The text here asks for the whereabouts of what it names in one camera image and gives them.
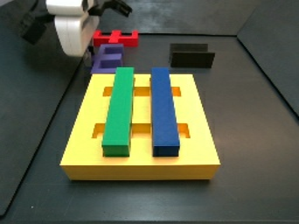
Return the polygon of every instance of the green bar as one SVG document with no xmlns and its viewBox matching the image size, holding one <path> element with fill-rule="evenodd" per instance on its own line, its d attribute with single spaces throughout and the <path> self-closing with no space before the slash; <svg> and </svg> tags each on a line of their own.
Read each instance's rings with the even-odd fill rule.
<svg viewBox="0 0 299 224">
<path fill-rule="evenodd" d="M 102 147 L 106 157 L 130 156 L 135 69 L 116 69 Z"/>
</svg>

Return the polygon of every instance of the gray table surface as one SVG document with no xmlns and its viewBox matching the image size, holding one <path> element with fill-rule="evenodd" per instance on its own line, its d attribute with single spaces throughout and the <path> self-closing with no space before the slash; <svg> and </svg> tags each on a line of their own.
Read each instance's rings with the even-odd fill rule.
<svg viewBox="0 0 299 224">
<path fill-rule="evenodd" d="M 75 76 L 3 223 L 40 221 L 299 221 L 299 126 L 237 38 L 143 35 L 126 48 L 136 73 L 168 67 L 171 43 L 207 43 L 194 74 L 222 166 L 211 181 L 70 181 L 59 167 L 90 82 Z"/>
</svg>

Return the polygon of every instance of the yellow block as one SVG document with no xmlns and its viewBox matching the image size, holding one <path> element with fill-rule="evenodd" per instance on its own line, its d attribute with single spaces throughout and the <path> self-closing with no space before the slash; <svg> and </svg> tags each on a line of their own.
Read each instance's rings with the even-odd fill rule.
<svg viewBox="0 0 299 224">
<path fill-rule="evenodd" d="M 150 74 L 135 75 L 130 157 L 103 157 L 114 74 L 92 75 L 60 167 L 76 180 L 211 179 L 220 166 L 191 74 L 172 74 L 180 156 L 152 157 Z"/>
</svg>

